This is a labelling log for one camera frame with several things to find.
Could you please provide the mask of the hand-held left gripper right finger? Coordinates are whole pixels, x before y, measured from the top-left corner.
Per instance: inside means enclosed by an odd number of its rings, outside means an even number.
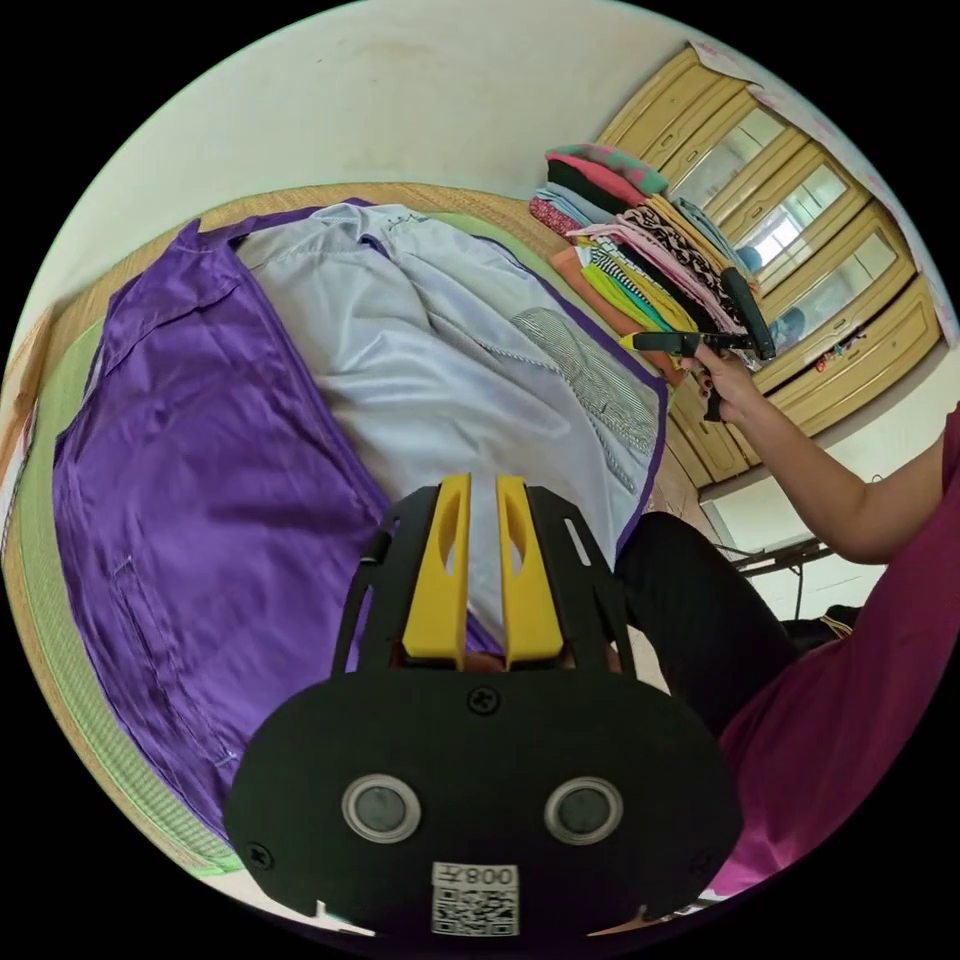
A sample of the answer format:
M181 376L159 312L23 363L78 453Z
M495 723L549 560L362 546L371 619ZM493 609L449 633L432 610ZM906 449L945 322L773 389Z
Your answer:
M557 660L564 640L527 487L496 480L505 663L510 671Z

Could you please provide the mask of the person's right hand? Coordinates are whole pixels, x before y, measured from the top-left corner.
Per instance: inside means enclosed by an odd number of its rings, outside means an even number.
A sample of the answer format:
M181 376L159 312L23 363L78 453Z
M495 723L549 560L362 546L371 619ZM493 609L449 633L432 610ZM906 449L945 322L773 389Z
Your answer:
M729 351L716 353L701 343L692 358L681 358L707 402L707 412L716 421L748 426L766 400L743 363Z

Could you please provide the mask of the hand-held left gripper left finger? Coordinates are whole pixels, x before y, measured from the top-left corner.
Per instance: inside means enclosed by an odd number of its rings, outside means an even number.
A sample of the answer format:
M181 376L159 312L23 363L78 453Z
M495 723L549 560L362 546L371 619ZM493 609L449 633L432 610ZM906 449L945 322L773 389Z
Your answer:
M443 669L466 660L471 478L445 478L436 490L402 636L407 657Z

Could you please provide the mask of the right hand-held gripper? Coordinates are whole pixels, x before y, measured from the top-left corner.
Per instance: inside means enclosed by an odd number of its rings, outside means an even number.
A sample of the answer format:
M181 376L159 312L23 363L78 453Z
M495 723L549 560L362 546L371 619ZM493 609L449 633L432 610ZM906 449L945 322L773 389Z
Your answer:
M729 351L734 354L737 350L749 350L754 347L754 343L748 335L728 332L638 333L620 337L617 343L625 350L635 350L636 352L659 351L679 359L692 358L701 343L707 345L716 353ZM704 420L712 423L723 422L716 421L707 412L707 406Z

